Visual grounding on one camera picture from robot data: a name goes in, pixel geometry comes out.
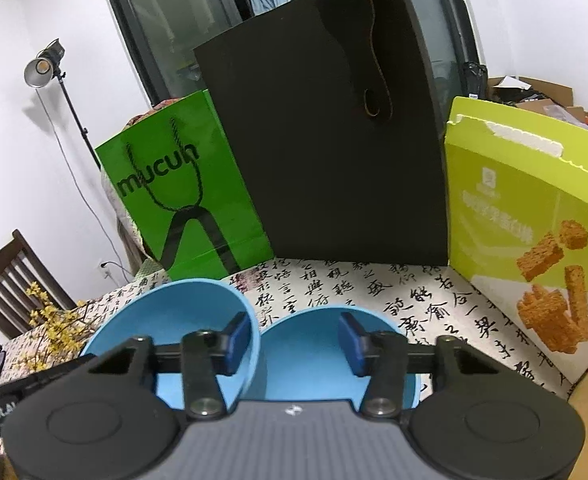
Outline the calligraphy print tablecloth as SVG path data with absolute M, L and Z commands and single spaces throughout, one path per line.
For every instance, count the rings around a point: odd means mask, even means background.
M 524 330 L 446 266 L 272 259 L 228 282 L 261 328 L 303 309 L 353 304 L 386 316 L 415 344 L 450 334 L 563 399 L 573 390 Z

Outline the dark framed glass door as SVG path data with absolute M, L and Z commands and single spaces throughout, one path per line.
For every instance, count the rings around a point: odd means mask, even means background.
M 108 0 L 126 48 L 152 104 L 202 90 L 194 50 L 255 16 L 251 0 Z M 485 99 L 480 58 L 464 0 L 411 0 L 431 60 L 440 108 L 455 96 Z

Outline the yellow-green snack box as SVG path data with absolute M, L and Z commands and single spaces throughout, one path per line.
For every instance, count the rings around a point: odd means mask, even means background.
M 449 262 L 568 382 L 588 370 L 588 129 L 471 98 L 445 133 Z

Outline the blue bowl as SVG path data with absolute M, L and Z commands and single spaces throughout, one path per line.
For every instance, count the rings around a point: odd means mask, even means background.
M 100 356 L 133 336 L 149 336 L 154 344 L 177 344 L 196 330 L 223 330 L 237 313 L 247 315 L 251 340 L 232 376 L 217 377 L 228 406 L 247 391 L 259 358 L 260 332 L 253 306 L 235 287 L 208 278 L 192 278 L 145 292 L 97 330 L 82 352 Z
M 349 400 L 359 408 L 370 379 L 352 374 L 339 344 L 344 312 L 368 332 L 397 330 L 383 315 L 357 307 L 316 307 L 285 316 L 261 333 L 257 368 L 242 398 Z

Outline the black paper bag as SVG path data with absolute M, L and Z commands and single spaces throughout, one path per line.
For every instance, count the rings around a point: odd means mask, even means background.
M 447 263 L 444 123 L 411 0 L 293 0 L 195 55 L 277 256 Z

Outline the patterned blanket on chair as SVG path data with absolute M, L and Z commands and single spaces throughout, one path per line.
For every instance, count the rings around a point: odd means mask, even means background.
M 111 183 L 105 169 L 100 170 L 100 184 L 110 206 L 115 211 L 117 234 L 122 241 L 126 258 L 134 278 L 164 271 L 163 266 L 152 255 L 136 223 L 123 205 L 115 185 Z

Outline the cardboard boxes in corner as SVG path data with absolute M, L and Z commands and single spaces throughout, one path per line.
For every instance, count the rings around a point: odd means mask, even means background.
M 488 79 L 492 101 L 588 128 L 588 110 L 574 102 L 571 87 L 555 82 L 515 76 Z

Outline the yellow flower branch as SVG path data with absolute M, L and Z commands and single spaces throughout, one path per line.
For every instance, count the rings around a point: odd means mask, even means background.
M 31 282 L 26 294 L 39 307 L 30 312 L 29 320 L 34 349 L 21 357 L 20 364 L 34 373 L 77 358 L 95 332 L 93 322 L 86 318 L 86 304 L 72 310 L 56 307 L 38 282 Z

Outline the green paper bag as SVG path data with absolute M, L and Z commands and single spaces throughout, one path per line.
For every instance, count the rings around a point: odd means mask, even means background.
M 97 156 L 173 281 L 225 278 L 273 256 L 208 91 L 157 110 Z

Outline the dark wooden chair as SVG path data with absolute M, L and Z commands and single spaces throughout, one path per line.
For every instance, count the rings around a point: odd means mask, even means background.
M 76 303 L 60 286 L 19 230 L 0 249 L 0 332 L 13 339 L 31 330 L 31 312 L 40 309 L 36 297 L 27 294 L 36 283 L 56 308 L 73 310 Z

